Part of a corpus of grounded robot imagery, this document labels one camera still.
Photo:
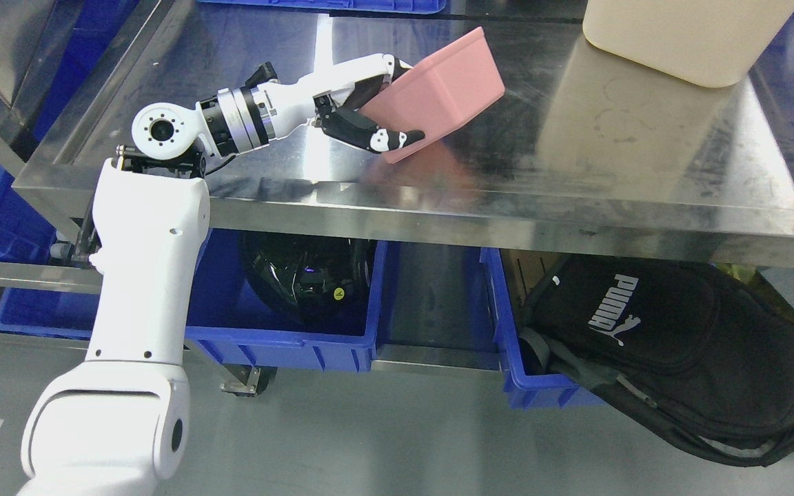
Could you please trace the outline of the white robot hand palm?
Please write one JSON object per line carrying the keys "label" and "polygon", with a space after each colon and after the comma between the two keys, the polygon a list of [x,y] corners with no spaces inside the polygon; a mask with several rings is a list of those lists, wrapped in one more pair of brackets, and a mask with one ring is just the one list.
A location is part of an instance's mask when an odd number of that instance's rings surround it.
{"label": "white robot hand palm", "polygon": [[398,78],[393,54],[367,54],[283,83],[268,76],[256,83],[256,110],[269,141],[286,138],[300,126],[315,127],[320,113],[359,110]]}

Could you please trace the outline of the black white thumb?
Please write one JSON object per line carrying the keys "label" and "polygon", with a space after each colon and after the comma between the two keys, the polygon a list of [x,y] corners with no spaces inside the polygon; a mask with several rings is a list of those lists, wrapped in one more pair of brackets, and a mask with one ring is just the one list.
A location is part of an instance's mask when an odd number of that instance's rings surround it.
{"label": "black white thumb", "polygon": [[426,137],[419,130],[399,132],[381,127],[369,117],[348,109],[320,113],[314,125],[335,141],[375,154],[400,150]]}

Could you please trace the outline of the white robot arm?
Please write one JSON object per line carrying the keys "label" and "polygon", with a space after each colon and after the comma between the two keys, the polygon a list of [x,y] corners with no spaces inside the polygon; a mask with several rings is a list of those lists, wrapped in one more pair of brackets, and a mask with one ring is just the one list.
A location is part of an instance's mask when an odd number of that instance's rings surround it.
{"label": "white robot arm", "polygon": [[283,84],[265,63],[192,109],[153,103],[136,113],[141,163],[107,159],[92,199],[101,248],[89,260],[102,285],[88,351],[32,409],[19,494],[151,495],[176,473],[190,427],[190,288],[210,226],[205,158],[232,159],[303,125],[369,153],[409,147],[423,132],[381,127],[359,109],[410,68],[375,53]]}

